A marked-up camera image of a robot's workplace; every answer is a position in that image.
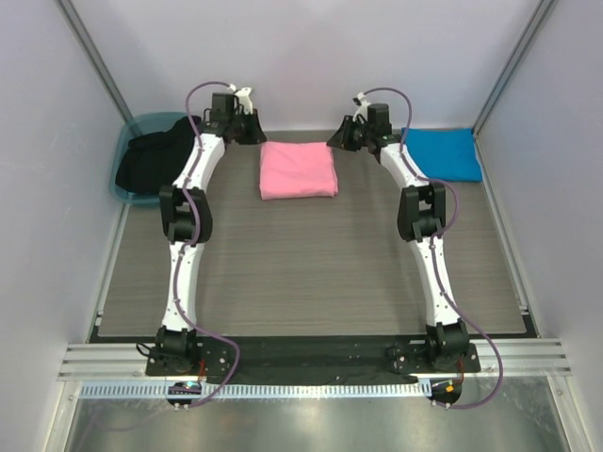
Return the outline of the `pink t shirt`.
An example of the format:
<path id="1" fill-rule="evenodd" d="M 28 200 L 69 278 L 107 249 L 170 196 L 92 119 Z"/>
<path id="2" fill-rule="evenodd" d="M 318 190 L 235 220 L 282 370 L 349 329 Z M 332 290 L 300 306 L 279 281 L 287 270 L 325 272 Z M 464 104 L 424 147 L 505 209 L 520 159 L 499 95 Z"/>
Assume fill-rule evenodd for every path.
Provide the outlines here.
<path id="1" fill-rule="evenodd" d="M 338 178 L 331 148 L 325 142 L 264 143 L 259 191 L 263 201 L 335 197 Z"/>

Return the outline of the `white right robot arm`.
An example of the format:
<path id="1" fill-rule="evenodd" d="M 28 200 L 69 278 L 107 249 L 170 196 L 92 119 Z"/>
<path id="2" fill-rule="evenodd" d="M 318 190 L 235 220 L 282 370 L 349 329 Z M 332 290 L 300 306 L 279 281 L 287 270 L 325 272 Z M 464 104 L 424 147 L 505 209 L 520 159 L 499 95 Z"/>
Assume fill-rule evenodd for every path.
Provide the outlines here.
<path id="1" fill-rule="evenodd" d="M 399 187 L 398 232 L 416 259 L 426 300 L 425 361 L 435 372 L 460 372 L 469 352 L 469 334 L 452 306 L 444 258 L 447 189 L 414 163 L 401 135 L 393 132 L 388 105 L 356 103 L 356 111 L 344 117 L 328 145 L 349 152 L 366 148 Z"/>

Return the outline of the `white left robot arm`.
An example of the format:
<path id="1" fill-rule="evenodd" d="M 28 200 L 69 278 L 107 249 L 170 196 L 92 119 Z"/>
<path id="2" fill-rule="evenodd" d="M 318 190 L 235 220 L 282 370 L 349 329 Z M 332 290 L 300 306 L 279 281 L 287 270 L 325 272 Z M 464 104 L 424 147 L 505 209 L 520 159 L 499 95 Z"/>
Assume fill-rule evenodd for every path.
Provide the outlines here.
<path id="1" fill-rule="evenodd" d="M 213 232 L 206 190 L 230 142 L 257 145 L 267 141 L 252 92 L 251 87 L 231 86 L 227 92 L 212 95 L 208 118 L 189 121 L 193 141 L 186 164 L 174 181 L 159 191 L 171 269 L 165 313 L 147 362 L 147 373 L 152 376 L 186 377 L 201 363 L 196 295 L 204 246 Z"/>

